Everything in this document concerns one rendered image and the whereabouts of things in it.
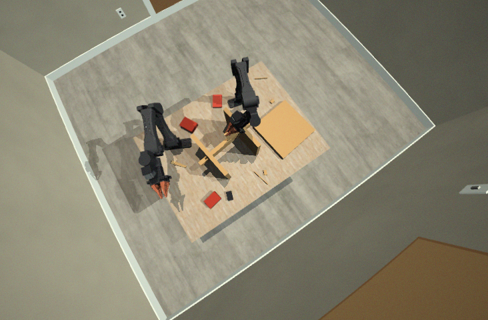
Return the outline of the tan flat board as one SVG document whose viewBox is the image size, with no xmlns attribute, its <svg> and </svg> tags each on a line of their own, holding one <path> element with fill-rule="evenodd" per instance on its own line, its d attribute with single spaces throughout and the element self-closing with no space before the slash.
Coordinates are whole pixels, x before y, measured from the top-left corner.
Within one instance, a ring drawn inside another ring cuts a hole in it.
<svg viewBox="0 0 488 320">
<path fill-rule="evenodd" d="M 286 100 L 253 128 L 282 159 L 315 131 Z"/>
</svg>

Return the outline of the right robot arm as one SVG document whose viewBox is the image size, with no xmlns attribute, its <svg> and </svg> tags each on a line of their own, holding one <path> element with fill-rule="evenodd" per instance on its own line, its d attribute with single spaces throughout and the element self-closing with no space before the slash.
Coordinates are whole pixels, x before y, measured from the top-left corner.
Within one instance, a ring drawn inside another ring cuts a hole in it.
<svg viewBox="0 0 488 320">
<path fill-rule="evenodd" d="M 191 147 L 191 138 L 179 140 L 171 132 L 163 118 L 163 107 L 160 103 L 137 106 L 137 111 L 141 112 L 145 131 L 145 151 L 140 152 L 139 164 L 144 166 L 141 172 L 146 180 L 152 180 L 165 175 L 159 158 L 163 156 L 164 147 L 157 136 L 156 126 L 164 138 L 165 150 Z"/>
</svg>

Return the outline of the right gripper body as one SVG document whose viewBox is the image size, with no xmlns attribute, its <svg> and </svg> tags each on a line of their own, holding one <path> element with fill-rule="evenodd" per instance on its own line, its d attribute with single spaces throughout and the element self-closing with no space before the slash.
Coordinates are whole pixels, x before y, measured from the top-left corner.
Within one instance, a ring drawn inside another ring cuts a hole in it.
<svg viewBox="0 0 488 320">
<path fill-rule="evenodd" d="M 162 181 L 167 181 L 167 182 L 170 182 L 170 180 L 169 180 L 169 179 L 172 179 L 172 178 L 171 178 L 171 176 L 169 176 L 169 175 L 164 175 L 164 176 L 161 176 L 161 177 L 158 177 L 158 178 L 152 179 L 152 180 L 150 180 L 150 181 L 147 181 L 147 184 L 148 184 L 148 185 L 150 184 L 150 186 L 152 186 L 152 185 L 156 185 L 156 184 L 160 185 L 160 182 L 162 182 Z"/>
</svg>

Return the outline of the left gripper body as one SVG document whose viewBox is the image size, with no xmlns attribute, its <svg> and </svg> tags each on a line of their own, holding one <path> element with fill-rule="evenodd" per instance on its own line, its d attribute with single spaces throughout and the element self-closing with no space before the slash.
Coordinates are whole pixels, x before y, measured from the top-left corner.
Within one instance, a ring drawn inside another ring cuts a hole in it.
<svg viewBox="0 0 488 320">
<path fill-rule="evenodd" d="M 245 133 L 245 130 L 243 128 L 240 128 L 238 124 L 232 124 L 232 125 L 234 126 L 235 130 L 239 131 L 240 133 Z"/>
</svg>

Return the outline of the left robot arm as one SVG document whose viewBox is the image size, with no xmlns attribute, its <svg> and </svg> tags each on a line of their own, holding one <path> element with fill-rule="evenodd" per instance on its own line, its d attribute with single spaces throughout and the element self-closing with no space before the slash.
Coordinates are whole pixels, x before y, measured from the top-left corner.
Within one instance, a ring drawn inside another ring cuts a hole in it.
<svg viewBox="0 0 488 320">
<path fill-rule="evenodd" d="M 244 61 L 243 61 L 244 59 Z M 236 98 L 228 100 L 228 104 L 230 108 L 234 108 L 236 106 L 242 105 L 245 117 L 242 115 L 242 112 L 234 112 L 231 115 L 230 121 L 232 124 L 238 124 L 240 128 L 244 128 L 248 123 L 252 127 L 257 127 L 261 123 L 261 119 L 258 116 L 257 108 L 259 107 L 259 96 L 255 95 L 255 90 L 253 90 L 249 78 L 249 58 L 244 57 L 242 58 L 242 62 L 238 62 L 237 60 L 231 60 L 232 68 L 233 68 L 233 76 L 236 78 Z M 246 72 L 246 64 L 247 64 L 247 72 Z M 240 100 L 238 100 L 240 99 Z M 246 119 L 247 118 L 247 119 Z M 248 121 L 249 122 L 248 122 Z"/>
</svg>

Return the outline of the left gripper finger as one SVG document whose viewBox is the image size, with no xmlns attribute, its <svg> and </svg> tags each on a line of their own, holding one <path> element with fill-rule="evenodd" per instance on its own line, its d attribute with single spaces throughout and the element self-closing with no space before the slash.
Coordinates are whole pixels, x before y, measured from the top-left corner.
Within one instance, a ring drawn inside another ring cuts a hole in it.
<svg viewBox="0 0 488 320">
<path fill-rule="evenodd" d="M 225 136 L 228 136 L 230 134 L 234 134 L 234 133 L 238 133 L 239 131 L 235 130 L 235 128 L 233 127 Z"/>
<path fill-rule="evenodd" d="M 230 123 L 229 123 L 229 125 L 228 125 L 228 128 L 227 128 L 226 132 L 229 132 L 229 131 L 230 131 L 232 128 L 233 128 L 233 125 L 232 125 L 232 124 L 231 124 L 231 122 L 230 122 Z M 226 132 L 225 132 L 225 133 L 226 133 Z M 225 133 L 224 133 L 224 134 L 225 134 Z"/>
</svg>

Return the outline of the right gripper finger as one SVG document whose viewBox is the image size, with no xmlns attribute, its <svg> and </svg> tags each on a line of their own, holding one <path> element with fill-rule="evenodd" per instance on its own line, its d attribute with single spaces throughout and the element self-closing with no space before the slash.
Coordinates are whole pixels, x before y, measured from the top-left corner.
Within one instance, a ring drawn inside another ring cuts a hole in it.
<svg viewBox="0 0 488 320">
<path fill-rule="evenodd" d="M 165 197 L 167 197 L 167 192 L 168 192 L 168 188 L 169 188 L 169 182 L 162 181 L 162 182 L 160 182 L 160 184 L 161 184 L 161 188 L 163 190 L 163 193 L 164 193 Z"/>
<path fill-rule="evenodd" d="M 151 186 L 153 188 L 153 190 L 158 194 L 158 196 L 162 199 L 163 198 L 163 195 L 162 195 L 162 189 L 161 189 L 161 185 L 152 185 Z M 158 189 L 157 189 L 158 188 Z M 158 191 L 159 190 L 159 191 Z"/>
</svg>

